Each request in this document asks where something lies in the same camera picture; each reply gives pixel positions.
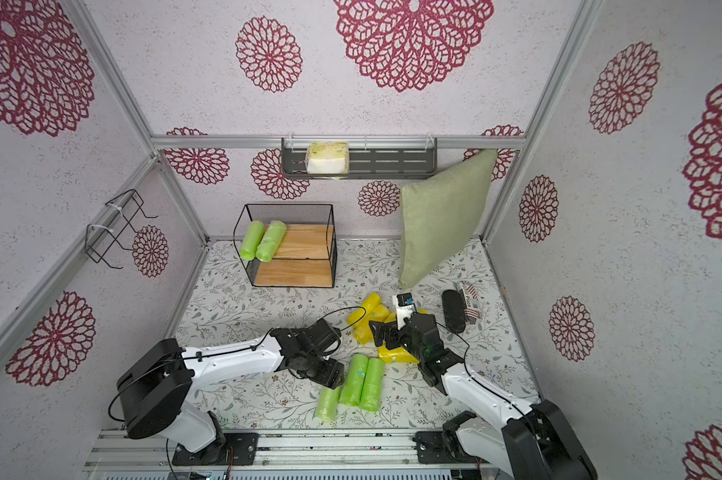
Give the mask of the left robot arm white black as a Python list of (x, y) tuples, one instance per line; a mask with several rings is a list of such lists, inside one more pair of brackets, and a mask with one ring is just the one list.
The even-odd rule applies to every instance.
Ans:
[(275, 328), (263, 336), (214, 347), (182, 347), (175, 338), (159, 341), (117, 381), (127, 436), (161, 436), (196, 460), (222, 457), (227, 440), (218, 418), (192, 397), (224, 380), (288, 370), (299, 379), (335, 389), (344, 366), (331, 355), (341, 330), (321, 318), (300, 328)]

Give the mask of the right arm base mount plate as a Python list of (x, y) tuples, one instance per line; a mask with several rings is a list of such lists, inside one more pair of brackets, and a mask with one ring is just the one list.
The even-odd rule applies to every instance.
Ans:
[(418, 431), (413, 439), (421, 464), (470, 463), (478, 466), (482, 463), (479, 457), (469, 455), (463, 449), (454, 433), (441, 430)]

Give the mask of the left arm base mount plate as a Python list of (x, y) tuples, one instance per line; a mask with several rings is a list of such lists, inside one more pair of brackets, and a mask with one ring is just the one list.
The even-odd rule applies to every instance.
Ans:
[(252, 466), (260, 435), (250, 432), (225, 433), (223, 440), (215, 440), (199, 452), (192, 453), (177, 445), (171, 463), (173, 466)]

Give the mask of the green bag roll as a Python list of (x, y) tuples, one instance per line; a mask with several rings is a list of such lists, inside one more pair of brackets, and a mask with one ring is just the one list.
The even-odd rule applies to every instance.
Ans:
[(322, 423), (335, 422), (342, 387), (323, 387), (319, 393), (315, 417)]
[(282, 240), (287, 232), (287, 225), (280, 220), (273, 220), (269, 223), (268, 228), (257, 246), (255, 257), (263, 263), (273, 260)]
[(385, 363), (379, 358), (368, 361), (366, 375), (359, 400), (359, 407), (370, 412), (378, 412), (381, 403)]
[(350, 362), (348, 373), (340, 393), (339, 403), (346, 406), (358, 406), (361, 400), (369, 358), (355, 354)]
[(265, 225), (259, 220), (250, 222), (240, 248), (240, 258), (245, 261), (252, 261), (256, 258), (256, 252), (265, 233)]

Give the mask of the black wire wooden shelf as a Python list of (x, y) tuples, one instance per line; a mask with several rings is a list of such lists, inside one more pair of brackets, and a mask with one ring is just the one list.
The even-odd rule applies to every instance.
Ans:
[[(265, 225), (273, 220), (287, 225), (287, 232), (272, 261), (245, 261), (240, 248), (253, 220)], [(244, 205), (233, 233), (234, 247), (254, 287), (332, 288), (335, 284), (337, 241), (334, 207), (322, 203), (249, 203)]]

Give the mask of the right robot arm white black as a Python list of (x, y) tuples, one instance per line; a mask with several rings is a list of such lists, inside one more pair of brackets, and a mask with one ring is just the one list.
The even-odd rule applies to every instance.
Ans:
[(468, 409), (439, 434), (419, 432), (420, 461), (484, 460), (514, 479), (596, 479), (596, 468), (560, 408), (531, 403), (480, 377), (444, 345), (438, 322), (414, 313), (396, 323), (371, 321), (375, 345), (403, 348), (418, 361), (426, 383)]

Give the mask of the yellow bag roll front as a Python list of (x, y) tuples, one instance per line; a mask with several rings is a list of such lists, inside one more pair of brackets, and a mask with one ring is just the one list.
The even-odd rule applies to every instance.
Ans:
[(377, 353), (378, 353), (378, 357), (387, 364), (393, 364), (393, 363), (418, 364), (419, 363), (419, 361), (403, 347), (398, 347), (395, 349), (388, 349), (385, 346), (381, 346), (377, 349)]

